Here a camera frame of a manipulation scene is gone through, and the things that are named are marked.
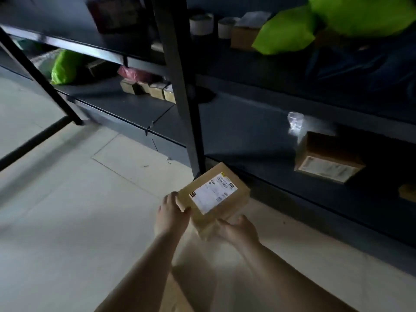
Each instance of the bright green bag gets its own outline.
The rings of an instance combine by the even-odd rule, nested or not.
[[[70,50],[62,51],[51,71],[52,84],[69,84],[76,78],[76,71],[84,61],[84,55]]]
[[[309,0],[312,11],[348,37],[385,37],[416,20],[413,0]]]
[[[263,25],[252,47],[264,55],[296,52],[314,41],[315,27],[309,5],[281,11]]]

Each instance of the pink bag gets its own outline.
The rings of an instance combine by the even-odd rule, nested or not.
[[[153,78],[153,74],[151,73],[135,68],[128,68],[125,66],[120,66],[117,73],[120,74],[123,78],[132,80],[134,82],[151,83]]]

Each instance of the tiled floor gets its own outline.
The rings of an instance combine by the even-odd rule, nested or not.
[[[57,120],[0,79],[0,155]],[[0,173],[0,311],[93,311],[153,237],[161,197],[192,180],[107,128],[69,125]],[[416,278],[251,200],[261,240],[359,311],[415,311]],[[174,273],[195,311],[275,311],[239,255],[188,228]]]

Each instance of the hand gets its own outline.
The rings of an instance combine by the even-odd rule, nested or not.
[[[249,243],[259,243],[256,227],[245,215],[239,216],[235,225],[231,225],[222,219],[217,219],[217,223],[220,227],[219,235],[238,250]]]
[[[172,192],[163,198],[156,215],[156,236],[169,234],[179,240],[184,234],[190,219],[190,208],[182,212],[176,204],[177,195],[177,192]]]

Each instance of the forearm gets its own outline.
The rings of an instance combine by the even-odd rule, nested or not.
[[[156,237],[96,312],[158,312],[178,242],[173,235]]]
[[[254,274],[277,295],[285,312],[354,311],[259,242],[239,249]]]

